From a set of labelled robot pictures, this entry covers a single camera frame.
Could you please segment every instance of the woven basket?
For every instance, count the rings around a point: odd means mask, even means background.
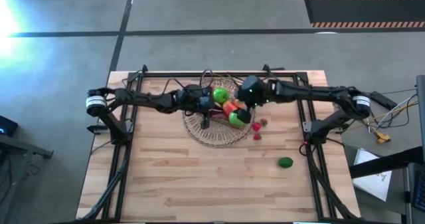
[[[227,89],[229,92],[229,99],[233,100],[234,93],[238,89],[233,80],[230,77],[223,76],[204,77],[201,86],[208,86],[212,78],[214,88],[221,87]],[[183,113],[183,123],[189,135],[200,144],[211,148],[225,148],[239,142],[250,133],[255,118],[254,109],[251,109],[250,113],[250,123],[245,124],[241,128],[234,127],[227,120],[211,118],[210,127],[203,130],[201,128],[201,122],[203,120],[202,114],[186,116]]]

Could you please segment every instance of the wooden table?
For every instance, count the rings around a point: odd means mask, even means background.
[[[327,86],[322,70],[304,72],[310,84]],[[127,76],[128,72],[112,72],[108,86],[122,87]],[[199,78],[178,79],[183,85],[199,82]],[[143,78],[141,91],[158,94],[166,80]],[[178,88],[170,82],[167,90]],[[314,106],[318,119],[333,112],[328,102],[314,102]],[[296,102],[259,107],[256,118],[268,120],[260,130],[262,140],[253,140],[251,134],[229,148],[214,149],[189,137],[181,112],[166,115],[139,108],[121,220],[317,221],[307,159],[298,152],[303,138]],[[329,137],[340,138],[335,134]],[[96,136],[93,148],[109,138],[109,134]],[[113,148],[108,145],[91,155],[77,217],[87,214],[105,190]],[[323,150],[333,189],[349,210],[360,216],[343,147],[327,142]],[[276,161],[286,156],[294,165],[279,168]],[[320,195],[327,213],[322,189]]]

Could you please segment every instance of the white paper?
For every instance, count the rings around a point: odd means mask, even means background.
[[[374,154],[364,150],[357,150],[356,159],[354,165],[361,164],[370,160],[377,159]],[[358,177],[353,179],[353,185],[378,197],[379,199],[386,201],[386,195],[388,194],[388,187],[390,186],[391,171],[385,171],[382,173],[369,175],[366,177]]]

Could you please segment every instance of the black mat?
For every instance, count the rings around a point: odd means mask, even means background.
[[[424,27],[425,0],[305,0],[318,28]]]

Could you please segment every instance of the desk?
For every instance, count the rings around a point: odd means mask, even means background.
[[[128,73],[112,72],[108,86],[123,87],[122,79]],[[307,75],[310,84],[327,86],[322,70],[307,71]],[[199,83],[199,78],[178,79],[183,85]],[[166,81],[143,78],[141,91],[158,94]],[[167,91],[178,88],[170,82]],[[318,119],[333,112],[328,102],[314,102],[314,106]],[[296,102],[259,107],[256,119],[260,118],[268,120],[260,130],[262,140],[249,135],[229,148],[214,149],[189,137],[181,112],[166,115],[139,107],[121,221],[317,221],[307,159],[298,152],[303,138]],[[329,137],[340,138],[335,134]],[[96,136],[93,148],[109,138]],[[113,148],[105,146],[91,156],[77,217],[87,214],[105,190]],[[328,142],[323,151],[333,189],[349,210],[360,216],[343,147]],[[278,158],[285,156],[294,160],[291,168],[276,165]],[[326,216],[323,190],[320,195]],[[112,210],[115,205],[113,197]]]

